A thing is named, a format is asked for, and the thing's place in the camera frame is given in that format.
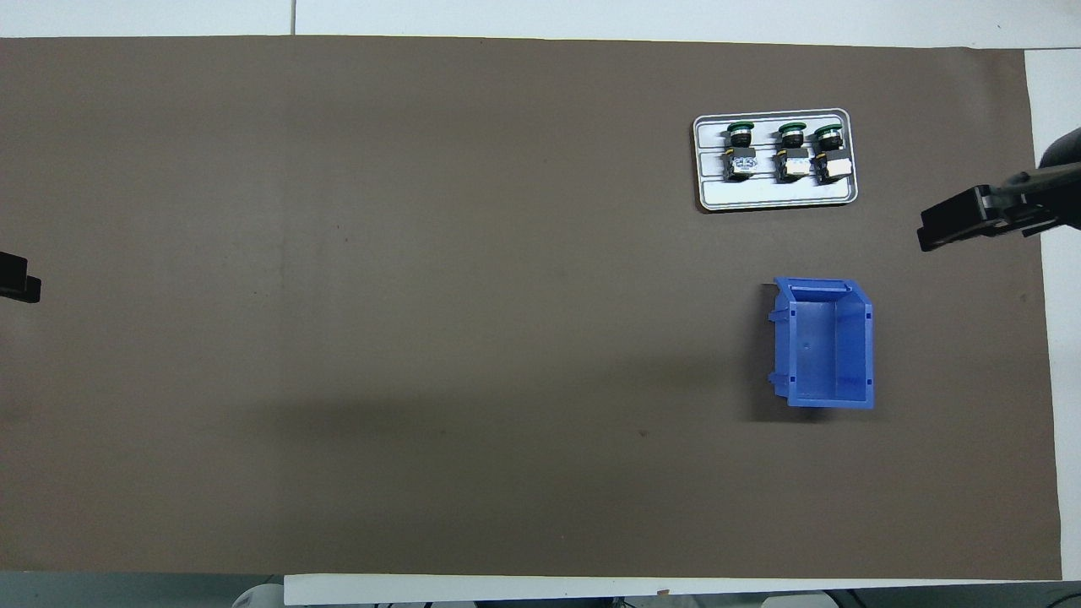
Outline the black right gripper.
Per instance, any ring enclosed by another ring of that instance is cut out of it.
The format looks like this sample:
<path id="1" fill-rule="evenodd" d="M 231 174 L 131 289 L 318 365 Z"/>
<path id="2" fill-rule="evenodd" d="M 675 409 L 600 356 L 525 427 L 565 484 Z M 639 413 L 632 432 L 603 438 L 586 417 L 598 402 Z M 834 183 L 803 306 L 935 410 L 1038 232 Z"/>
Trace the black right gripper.
<path id="1" fill-rule="evenodd" d="M 1051 143 L 1039 162 L 1041 170 L 1058 170 L 1053 185 L 1040 193 L 1040 204 L 1007 204 L 1001 211 L 1001 234 L 1020 232 L 1030 237 L 1060 224 L 1080 232 L 1080 128 Z M 921 211 L 918 242 L 922 252 L 993 232 L 997 208 L 989 204 L 991 186 L 973 186 Z"/>

